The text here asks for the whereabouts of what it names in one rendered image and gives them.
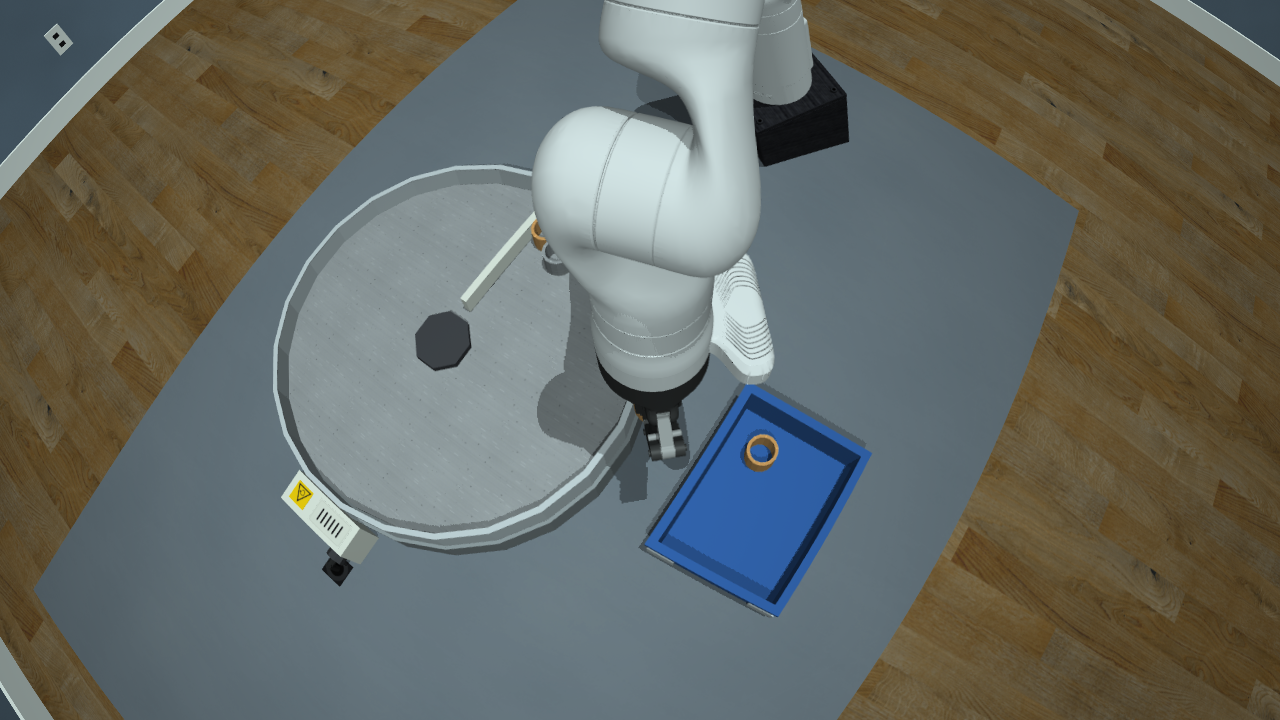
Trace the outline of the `blue open crate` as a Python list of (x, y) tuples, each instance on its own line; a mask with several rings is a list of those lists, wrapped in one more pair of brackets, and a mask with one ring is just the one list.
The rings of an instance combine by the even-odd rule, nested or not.
[[(772, 436), (778, 455), (768, 470), (753, 471), (744, 454), (760, 434)], [(778, 618), (869, 457), (796, 407), (745, 386), (646, 551)]]

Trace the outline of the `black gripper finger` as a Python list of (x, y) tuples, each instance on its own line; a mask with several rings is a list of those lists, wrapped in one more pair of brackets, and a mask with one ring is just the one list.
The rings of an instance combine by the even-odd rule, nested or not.
[(649, 447), (648, 454), (649, 457), (652, 457), (652, 461), (658, 461), (662, 459), (664, 460), (675, 456), (676, 457), (686, 456), (687, 445), (684, 443), (682, 430), (678, 429), (677, 421), (671, 424), (669, 413), (658, 413), (657, 414), (658, 427), (652, 427), (649, 421), (646, 421), (646, 413), (644, 407), (636, 404), (634, 405), (635, 405), (635, 411), (640, 414), (640, 416), (643, 415), (643, 423), (645, 427), (645, 429), (643, 429), (643, 433), (644, 436), (646, 436), (646, 443)]

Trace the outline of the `grey metal bushing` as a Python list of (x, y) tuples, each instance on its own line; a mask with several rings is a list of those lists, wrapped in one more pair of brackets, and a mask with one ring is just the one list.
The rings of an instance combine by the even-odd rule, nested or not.
[(541, 249), (541, 258), (544, 260), (547, 272), (549, 272), (552, 275), (566, 275), (567, 273), (570, 273), (567, 270), (567, 268), (564, 266), (563, 263), (561, 263), (561, 261), (550, 261), (549, 258), (553, 254), (556, 254), (556, 252), (553, 252), (553, 250), (550, 249), (549, 243), (544, 243), (543, 249)]

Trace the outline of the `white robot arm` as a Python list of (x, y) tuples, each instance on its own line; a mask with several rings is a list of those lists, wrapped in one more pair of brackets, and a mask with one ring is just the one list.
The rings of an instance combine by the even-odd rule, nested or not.
[(692, 126), (581, 108), (538, 149), (532, 208), (589, 293), (596, 357), (646, 392), (684, 386), (709, 354), (760, 384), (774, 350), (746, 254), (762, 211), (753, 99), (812, 87), (801, 0), (604, 0), (599, 44), (673, 90)]

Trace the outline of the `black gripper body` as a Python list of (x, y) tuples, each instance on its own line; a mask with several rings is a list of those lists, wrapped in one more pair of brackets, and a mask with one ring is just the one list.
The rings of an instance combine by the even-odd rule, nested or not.
[(602, 363), (599, 361), (598, 357), (596, 361), (602, 372), (602, 375), (605, 383), (611, 387), (611, 389), (613, 389), (616, 395), (620, 395), (620, 397), (627, 400), (628, 402), (643, 406), (646, 413), (646, 421), (649, 421), (653, 427), (658, 427), (657, 424), (658, 413), (669, 413), (671, 423), (675, 423), (678, 419), (678, 402), (685, 397), (687, 397), (700, 384), (703, 377), (707, 373), (709, 357), (710, 354), (708, 355), (707, 363), (701, 366), (700, 372), (698, 372), (698, 374), (694, 375), (692, 379), (684, 383), (684, 386), (678, 386), (673, 389), (666, 389), (659, 392), (646, 392), (646, 391), (628, 388), (627, 386), (621, 384), (618, 380), (614, 380), (614, 378), (605, 372), (604, 366), (602, 366)]

